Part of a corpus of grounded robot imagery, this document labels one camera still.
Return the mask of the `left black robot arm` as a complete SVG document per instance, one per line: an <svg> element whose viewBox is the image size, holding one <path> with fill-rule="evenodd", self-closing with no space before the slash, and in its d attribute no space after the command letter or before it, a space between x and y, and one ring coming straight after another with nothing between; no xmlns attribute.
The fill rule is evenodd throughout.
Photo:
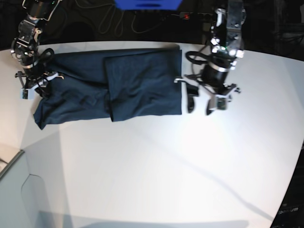
<svg viewBox="0 0 304 228"><path fill-rule="evenodd" d="M203 66L203 69L174 80L186 85L188 113L194 111L194 98L199 96L200 87L210 95L207 115L216 110L227 110L233 93L241 92L237 84L228 85L225 81L229 72L235 69L237 60L244 56L242 25L246 20L246 10L241 0L218 0L216 3L216 19L210 27L206 45L198 51L185 53L192 66Z"/></svg>

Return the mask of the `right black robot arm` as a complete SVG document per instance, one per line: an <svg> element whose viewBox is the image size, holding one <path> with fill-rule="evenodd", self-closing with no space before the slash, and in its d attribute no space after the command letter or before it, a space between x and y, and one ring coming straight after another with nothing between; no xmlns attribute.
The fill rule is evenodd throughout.
<svg viewBox="0 0 304 228"><path fill-rule="evenodd" d="M48 48L41 54L38 52L44 28L59 4L59 0L22 2L22 7L27 10L27 16L20 22L19 35L13 40L10 50L12 57L18 60L23 68L15 74L22 85L22 99L33 99L35 93L47 97L49 82L55 78L64 78L60 73L46 69L46 64L54 57L54 50Z"/></svg>

